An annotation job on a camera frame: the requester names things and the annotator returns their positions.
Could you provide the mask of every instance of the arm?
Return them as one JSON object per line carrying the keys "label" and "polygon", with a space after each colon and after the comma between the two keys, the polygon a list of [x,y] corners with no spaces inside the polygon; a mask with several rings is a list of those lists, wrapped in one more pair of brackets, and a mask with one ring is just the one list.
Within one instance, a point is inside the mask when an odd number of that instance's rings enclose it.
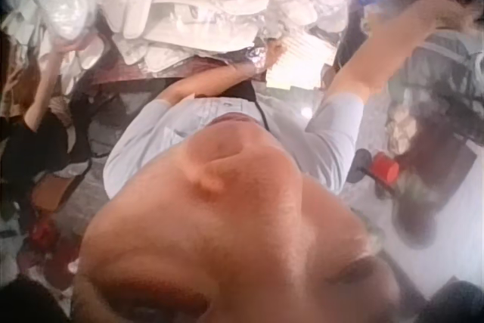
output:
{"label": "arm", "polygon": [[61,64],[64,55],[58,52],[52,52],[48,56],[48,63],[45,70],[42,71],[39,87],[36,91],[32,105],[27,109],[23,119],[25,124],[33,132],[36,132],[42,122],[42,118],[48,109],[52,92],[61,70]]}
{"label": "arm", "polygon": [[[269,42],[264,70],[275,64],[283,52],[278,41]],[[190,95],[215,97],[256,74],[257,70],[250,62],[223,66],[182,79],[163,90],[158,98],[173,106]]]}
{"label": "arm", "polygon": [[302,169],[339,192],[355,155],[366,100],[437,26],[465,25],[466,13],[450,0],[419,0],[377,30],[335,76],[307,125],[305,145],[297,155]]}
{"label": "arm", "polygon": [[379,92],[412,51],[436,29],[436,15],[419,0],[388,21],[360,47],[334,77],[327,96],[357,94],[363,102]]}

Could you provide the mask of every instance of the woman's arm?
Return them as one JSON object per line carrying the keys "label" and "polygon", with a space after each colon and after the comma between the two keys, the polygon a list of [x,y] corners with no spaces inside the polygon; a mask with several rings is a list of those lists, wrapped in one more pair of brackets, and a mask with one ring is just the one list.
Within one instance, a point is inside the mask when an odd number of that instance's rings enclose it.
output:
{"label": "woman's arm", "polygon": [[[275,64],[283,51],[279,42],[270,42],[265,60],[265,69]],[[175,105],[190,95],[215,97],[256,74],[257,70],[250,62],[223,66],[182,79],[163,90],[157,98]]]}
{"label": "woman's arm", "polygon": [[61,70],[64,54],[56,51],[50,53],[45,70],[42,71],[40,83],[32,105],[27,109],[23,120],[32,131],[36,132],[47,112],[49,101]]}
{"label": "woman's arm", "polygon": [[57,83],[57,78],[61,73],[61,64],[64,55],[70,51],[80,51],[86,48],[94,38],[94,33],[76,40],[74,43],[65,45],[59,39],[52,39],[53,50],[48,55],[47,66],[41,72],[39,86],[32,105],[27,109],[23,120],[33,132],[37,132],[42,119],[47,112],[49,101]]}
{"label": "woman's arm", "polygon": [[327,95],[350,92],[363,102],[383,89],[412,51],[438,26],[464,26],[471,9],[452,0],[418,0],[375,30],[334,77]]}

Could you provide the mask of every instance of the shirt sleeve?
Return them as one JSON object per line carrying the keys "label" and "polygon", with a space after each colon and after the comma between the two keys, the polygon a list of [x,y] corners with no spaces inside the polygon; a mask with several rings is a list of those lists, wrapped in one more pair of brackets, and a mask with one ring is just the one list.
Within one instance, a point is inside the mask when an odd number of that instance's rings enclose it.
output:
{"label": "shirt sleeve", "polygon": [[306,127],[303,169],[340,193],[355,156],[364,103],[341,93],[324,100]]}
{"label": "shirt sleeve", "polygon": [[123,136],[114,146],[104,167],[104,188],[112,198],[131,178],[144,146],[155,126],[171,105],[164,100],[153,100],[147,104],[129,124]]}

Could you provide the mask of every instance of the light blue shirt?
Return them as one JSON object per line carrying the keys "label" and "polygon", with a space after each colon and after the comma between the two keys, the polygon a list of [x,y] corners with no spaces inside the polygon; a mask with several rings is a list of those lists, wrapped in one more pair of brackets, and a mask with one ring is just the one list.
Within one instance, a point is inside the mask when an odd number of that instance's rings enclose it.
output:
{"label": "light blue shirt", "polygon": [[[355,155],[364,104],[353,94],[323,100],[307,125],[281,101],[258,97],[269,131],[300,170],[333,193],[343,188]],[[104,167],[104,187],[114,197],[138,170],[216,117],[238,112],[262,123],[253,102],[239,98],[196,98],[170,107],[163,100],[147,104],[115,145]]]}

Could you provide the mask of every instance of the man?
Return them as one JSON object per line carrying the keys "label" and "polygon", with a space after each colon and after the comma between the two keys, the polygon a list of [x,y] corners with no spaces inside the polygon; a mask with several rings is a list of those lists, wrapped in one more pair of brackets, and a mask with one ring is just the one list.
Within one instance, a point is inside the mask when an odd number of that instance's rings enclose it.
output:
{"label": "man", "polygon": [[[168,87],[107,161],[112,201],[84,237],[74,318],[388,321],[392,273],[332,192],[345,182],[365,102],[442,21],[465,12],[419,0],[375,31],[305,130],[267,105],[215,98],[250,78],[249,64]],[[278,53],[272,46],[267,67]]]}

